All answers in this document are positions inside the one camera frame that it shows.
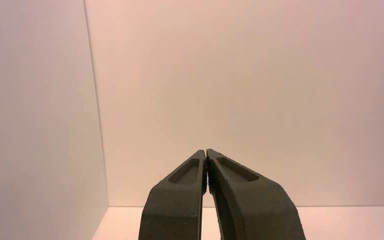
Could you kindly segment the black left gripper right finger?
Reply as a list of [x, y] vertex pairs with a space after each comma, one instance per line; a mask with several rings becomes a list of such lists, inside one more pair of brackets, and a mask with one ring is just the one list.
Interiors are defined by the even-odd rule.
[[295, 204], [277, 182], [211, 148], [209, 191], [222, 240], [304, 240]]

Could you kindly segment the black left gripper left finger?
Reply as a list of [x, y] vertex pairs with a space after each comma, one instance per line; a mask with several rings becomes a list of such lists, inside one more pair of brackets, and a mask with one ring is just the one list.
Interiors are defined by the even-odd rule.
[[140, 240], [199, 240], [207, 157], [197, 150], [149, 192], [142, 210]]

